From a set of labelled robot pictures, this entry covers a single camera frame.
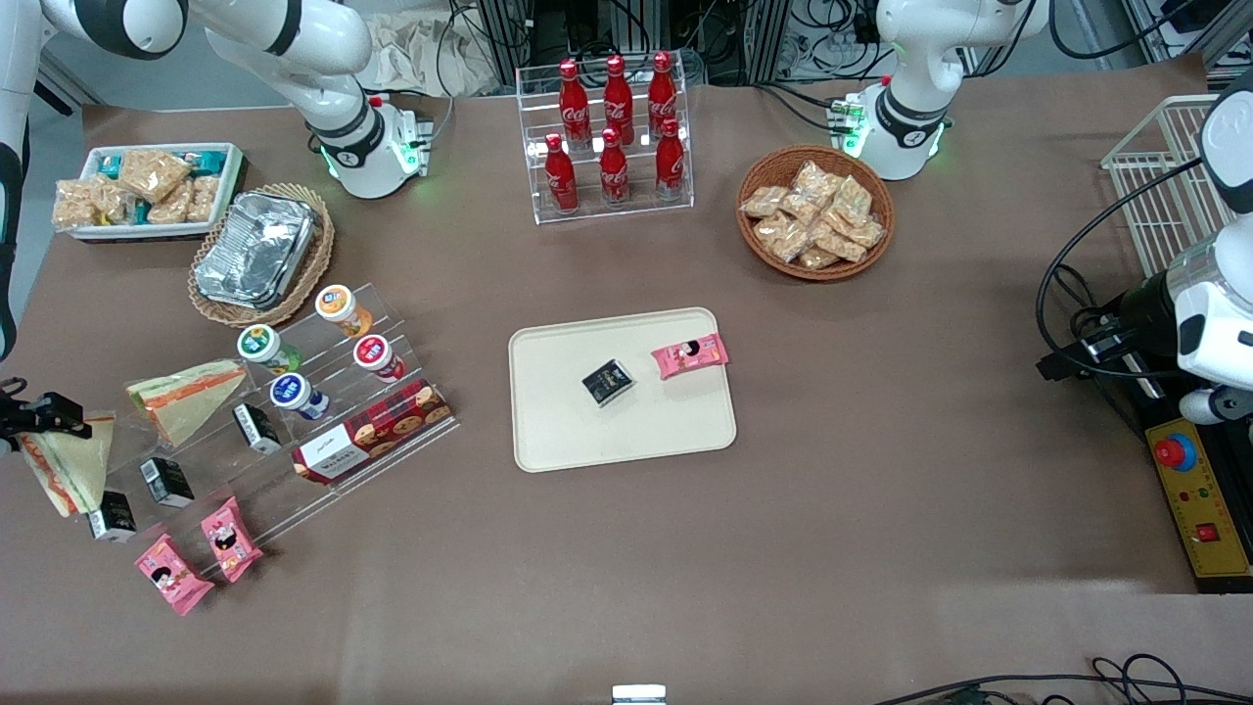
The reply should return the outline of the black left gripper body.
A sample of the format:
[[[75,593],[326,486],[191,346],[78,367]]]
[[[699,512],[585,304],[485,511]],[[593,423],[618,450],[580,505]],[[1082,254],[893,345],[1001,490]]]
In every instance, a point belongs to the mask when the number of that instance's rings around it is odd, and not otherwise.
[[[1177,306],[1167,272],[1146,277],[1116,299],[1121,354],[1146,359],[1153,371],[1178,371]]]

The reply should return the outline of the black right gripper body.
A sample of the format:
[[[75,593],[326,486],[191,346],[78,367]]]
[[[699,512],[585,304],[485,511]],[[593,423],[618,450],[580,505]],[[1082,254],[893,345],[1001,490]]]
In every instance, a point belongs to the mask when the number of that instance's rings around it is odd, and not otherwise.
[[[19,450],[19,435],[43,433],[46,430],[43,419],[45,398],[39,396],[33,402],[20,399],[19,394],[26,387],[28,381],[24,378],[1,381],[1,455]]]

